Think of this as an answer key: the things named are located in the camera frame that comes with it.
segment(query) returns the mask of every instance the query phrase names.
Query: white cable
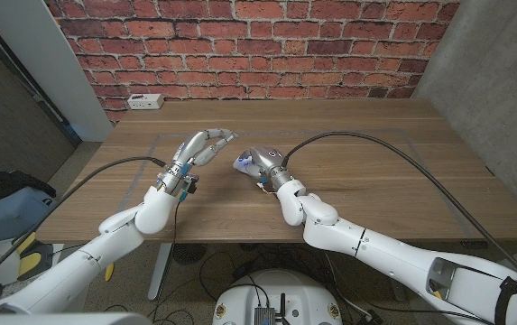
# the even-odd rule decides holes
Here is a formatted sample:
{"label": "white cable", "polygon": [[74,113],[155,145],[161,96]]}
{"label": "white cable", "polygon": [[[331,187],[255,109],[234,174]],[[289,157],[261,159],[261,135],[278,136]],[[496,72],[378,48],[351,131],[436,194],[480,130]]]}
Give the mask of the white cable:
{"label": "white cable", "polygon": [[[332,262],[330,261],[330,257],[328,257],[328,254],[327,254],[326,252],[324,253],[324,256],[326,256],[326,257],[327,257],[328,264],[330,265],[330,271],[332,272],[332,278],[334,279],[334,283],[337,283],[337,277],[336,277],[336,276],[335,276],[335,274],[334,274],[334,267],[335,267],[335,265],[334,265],[334,263],[332,263]],[[343,299],[347,304],[349,304],[350,306],[352,306],[352,308],[354,308],[354,309],[356,309],[356,310],[358,310],[358,311],[362,312],[364,315],[366,315],[366,316],[365,316],[366,321],[371,321],[371,320],[373,319],[373,315],[369,314],[369,313],[368,313],[368,311],[365,311],[364,309],[362,309],[362,308],[360,308],[360,307],[356,306],[356,305],[355,305],[355,304],[353,304],[351,301],[349,301],[349,300],[344,296],[344,294],[342,294],[342,292],[340,292],[340,290],[338,289],[338,284],[337,284],[337,286],[336,286],[336,289],[337,289],[337,293],[338,293],[338,295],[339,295],[339,296],[340,296],[340,297],[341,297],[341,298],[342,298],[342,299]]]}

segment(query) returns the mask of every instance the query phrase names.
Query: brick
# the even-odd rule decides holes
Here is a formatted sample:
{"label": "brick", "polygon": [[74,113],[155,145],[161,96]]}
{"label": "brick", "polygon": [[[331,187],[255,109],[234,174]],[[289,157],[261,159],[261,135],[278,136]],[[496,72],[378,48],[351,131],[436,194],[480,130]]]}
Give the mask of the brick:
{"label": "brick", "polygon": [[246,36],[248,27],[241,22],[200,23],[200,33],[202,36],[236,38]]}
{"label": "brick", "polygon": [[186,98],[188,96],[188,88],[186,86],[150,86],[153,94],[161,94],[170,98]]}
{"label": "brick", "polygon": [[207,70],[208,62],[206,57],[186,57],[186,67],[190,70]]}
{"label": "brick", "polygon": [[370,88],[370,91],[368,92],[368,97],[385,98],[387,92],[388,92],[388,88],[383,88],[383,87]]}
{"label": "brick", "polygon": [[85,0],[84,5],[90,17],[131,17],[134,9],[127,0]]}
{"label": "brick", "polygon": [[286,41],[284,43],[284,53],[290,55],[304,55],[306,42],[303,41]]}
{"label": "brick", "polygon": [[299,73],[284,73],[280,78],[280,84],[283,86],[298,86],[299,81]]}
{"label": "brick", "polygon": [[394,88],[388,93],[388,98],[410,98],[414,88]]}
{"label": "brick", "polygon": [[125,86],[114,85],[114,86],[92,86],[94,92],[100,97],[125,97],[130,95],[128,88]]}
{"label": "brick", "polygon": [[270,98],[306,98],[306,89],[301,87],[272,87]]}
{"label": "brick", "polygon": [[374,71],[378,59],[374,58],[338,58],[338,70]]}
{"label": "brick", "polygon": [[102,22],[102,26],[108,37],[127,36],[128,34],[122,22]]}
{"label": "brick", "polygon": [[168,53],[168,44],[165,40],[148,40],[146,49],[149,53]]}
{"label": "brick", "polygon": [[234,52],[235,44],[230,40],[217,40],[214,41],[214,49],[218,54],[230,54]]}
{"label": "brick", "polygon": [[368,94],[366,87],[330,87],[328,98],[365,98]]}
{"label": "brick", "polygon": [[179,37],[198,38],[198,27],[195,23],[176,23]]}
{"label": "brick", "polygon": [[84,70],[84,74],[86,75],[86,78],[88,79],[89,83],[95,83],[96,80],[94,79],[94,76],[92,73],[88,70]]}
{"label": "brick", "polygon": [[303,73],[302,85],[336,85],[340,82],[340,73]]}
{"label": "brick", "polygon": [[363,12],[360,14],[360,18],[363,19],[381,19],[383,18],[384,11],[386,10],[385,4],[370,3],[366,4]]}
{"label": "brick", "polygon": [[174,27],[169,22],[129,21],[125,25],[132,36],[137,37],[172,37]]}
{"label": "brick", "polygon": [[396,59],[382,59],[378,65],[379,70],[396,71],[399,68],[399,61]]}
{"label": "brick", "polygon": [[326,87],[310,87],[309,89],[309,98],[325,98],[326,96]]}
{"label": "brick", "polygon": [[149,71],[118,71],[115,76],[119,83],[153,84],[157,82],[156,75]]}
{"label": "brick", "polygon": [[235,72],[220,72],[218,73],[218,82],[221,85],[235,85],[238,76]]}
{"label": "brick", "polygon": [[106,55],[78,55],[79,65],[84,69],[116,69],[120,65],[113,56]]}
{"label": "brick", "polygon": [[280,54],[282,47],[271,40],[239,40],[238,52],[242,54]]}
{"label": "brick", "polygon": [[71,36],[106,36],[104,27],[97,20],[76,19],[71,21],[62,19],[60,28],[64,34]]}
{"label": "brick", "polygon": [[351,41],[310,41],[308,54],[346,54]]}
{"label": "brick", "polygon": [[78,39],[79,48],[85,53],[101,53],[102,47],[96,39]]}
{"label": "brick", "polygon": [[241,86],[220,86],[210,87],[210,96],[213,98],[245,98],[244,87]]}
{"label": "brick", "polygon": [[360,83],[363,81],[363,74],[362,73],[347,73],[342,77],[342,82],[345,85],[360,85]]}
{"label": "brick", "polygon": [[270,70],[271,60],[263,57],[252,57],[252,69],[254,70]]}
{"label": "brick", "polygon": [[332,58],[317,57],[314,60],[315,70],[332,70],[334,69],[334,61]]}
{"label": "brick", "polygon": [[189,94],[192,98],[208,98],[208,87],[190,86]]}
{"label": "brick", "polygon": [[68,44],[74,53],[80,53],[81,49],[79,48],[79,45],[76,43],[76,40],[68,38]]}
{"label": "brick", "polygon": [[68,18],[83,18],[88,16],[84,8],[75,2],[64,1],[61,3],[61,8]]}
{"label": "brick", "polygon": [[385,22],[353,22],[347,23],[343,31],[344,37],[387,39],[391,35],[392,23]]}
{"label": "brick", "polygon": [[125,106],[125,99],[121,98],[106,98],[106,107],[113,109],[127,109]]}
{"label": "brick", "polygon": [[252,22],[250,24],[252,37],[272,37],[272,24],[264,22]]}
{"label": "brick", "polygon": [[158,16],[156,5],[152,0],[134,1],[134,10],[138,17],[154,18]]}
{"label": "brick", "polygon": [[145,57],[143,61],[147,69],[179,70],[184,68],[181,57]]}
{"label": "brick", "polygon": [[409,77],[384,74],[384,73],[373,73],[365,77],[365,85],[372,86],[403,86],[406,85]]}
{"label": "brick", "polygon": [[266,98],[265,87],[248,87],[249,98]]}
{"label": "brick", "polygon": [[386,19],[398,21],[431,21],[437,15],[439,3],[397,3],[386,9]]}
{"label": "brick", "polygon": [[236,1],[238,18],[283,18],[282,6],[278,2],[269,1]]}
{"label": "brick", "polygon": [[162,18],[206,18],[207,3],[201,1],[158,1]]}
{"label": "brick", "polygon": [[324,23],[320,26],[320,37],[337,38],[342,33],[342,23]]}
{"label": "brick", "polygon": [[427,63],[427,60],[402,60],[399,71],[422,73],[427,68]]}
{"label": "brick", "polygon": [[319,23],[279,22],[274,24],[274,36],[285,38],[305,38],[319,35]]}
{"label": "brick", "polygon": [[216,73],[211,72],[178,72],[178,81],[183,84],[213,85],[216,84]]}
{"label": "brick", "polygon": [[170,40],[174,53],[211,53],[212,43],[206,40]]}
{"label": "brick", "polygon": [[360,5],[355,2],[313,1],[310,18],[320,19],[356,19],[360,14]]}
{"label": "brick", "polygon": [[220,57],[209,61],[211,70],[247,70],[249,65],[248,58]]}
{"label": "brick", "polygon": [[282,71],[310,71],[313,62],[312,58],[275,58],[272,67]]}
{"label": "brick", "polygon": [[428,43],[427,46],[425,46],[424,50],[422,51],[422,56],[425,58],[430,58],[432,53],[437,49],[437,46],[439,45],[438,42],[432,42]]}
{"label": "brick", "polygon": [[352,44],[351,53],[353,54],[370,54],[373,52],[374,42],[370,41],[355,41]]}
{"label": "brick", "polygon": [[419,84],[420,77],[422,75],[414,75],[409,78],[409,81],[406,83],[408,86],[416,86]]}
{"label": "brick", "polygon": [[240,74],[240,83],[245,85],[276,85],[278,75],[276,73],[247,72]]}
{"label": "brick", "polygon": [[398,23],[392,37],[394,40],[414,40],[417,28],[415,23]]}
{"label": "brick", "polygon": [[213,18],[232,18],[232,8],[230,2],[210,1],[208,2],[210,17]]}
{"label": "brick", "polygon": [[445,34],[447,27],[448,25],[441,23],[424,23],[419,28],[417,39],[438,41]]}
{"label": "brick", "polygon": [[175,84],[178,82],[176,72],[172,71],[160,71],[158,74],[158,80],[161,84]]}
{"label": "brick", "polygon": [[389,56],[419,55],[422,43],[419,42],[378,42],[374,54]]}
{"label": "brick", "polygon": [[115,78],[111,72],[94,71],[94,78],[98,84],[115,84]]}
{"label": "brick", "polygon": [[309,3],[289,2],[286,5],[286,18],[307,18]]}
{"label": "brick", "polygon": [[446,4],[439,10],[437,19],[441,22],[450,22],[457,12],[459,4]]}

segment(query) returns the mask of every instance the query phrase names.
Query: yellow object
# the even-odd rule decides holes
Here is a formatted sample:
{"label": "yellow object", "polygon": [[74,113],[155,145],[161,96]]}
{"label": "yellow object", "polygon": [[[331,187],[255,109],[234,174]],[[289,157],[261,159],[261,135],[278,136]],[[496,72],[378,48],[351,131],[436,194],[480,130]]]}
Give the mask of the yellow object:
{"label": "yellow object", "polygon": [[21,254],[27,247],[29,247],[35,240],[35,233],[32,233],[23,241],[21,245],[17,247],[17,253]]}
{"label": "yellow object", "polygon": [[20,260],[20,271],[17,275],[22,276],[26,272],[32,270],[37,264],[42,260],[42,255],[40,253],[30,254]]}
{"label": "yellow object", "polygon": [[114,263],[111,265],[108,265],[106,268],[106,281],[110,281],[110,278],[112,277],[112,273],[114,272]]}

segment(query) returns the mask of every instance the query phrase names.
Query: black strap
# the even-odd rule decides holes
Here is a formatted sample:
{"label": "black strap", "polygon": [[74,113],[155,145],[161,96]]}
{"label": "black strap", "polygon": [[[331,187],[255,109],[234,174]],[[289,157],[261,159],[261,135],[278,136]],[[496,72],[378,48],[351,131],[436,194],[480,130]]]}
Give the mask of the black strap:
{"label": "black strap", "polygon": [[507,276],[501,283],[501,293],[496,300],[496,307],[494,307],[494,324],[505,325],[507,319],[507,308],[509,301],[513,295],[517,294],[517,281]]}

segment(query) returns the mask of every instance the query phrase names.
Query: red brick wall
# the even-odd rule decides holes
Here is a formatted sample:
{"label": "red brick wall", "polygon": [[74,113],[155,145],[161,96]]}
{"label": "red brick wall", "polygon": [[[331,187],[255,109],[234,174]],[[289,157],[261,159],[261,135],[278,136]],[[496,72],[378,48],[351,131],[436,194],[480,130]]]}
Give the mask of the red brick wall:
{"label": "red brick wall", "polygon": [[408,98],[458,1],[55,0],[50,8],[115,122],[132,93]]}

